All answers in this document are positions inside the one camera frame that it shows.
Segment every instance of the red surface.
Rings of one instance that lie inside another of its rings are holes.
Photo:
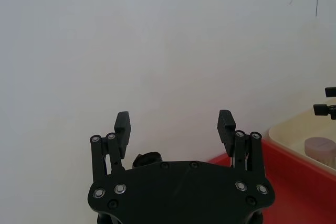
[[[263,142],[267,178],[276,193],[264,224],[336,224],[336,176]],[[229,166],[226,154],[210,163]]]

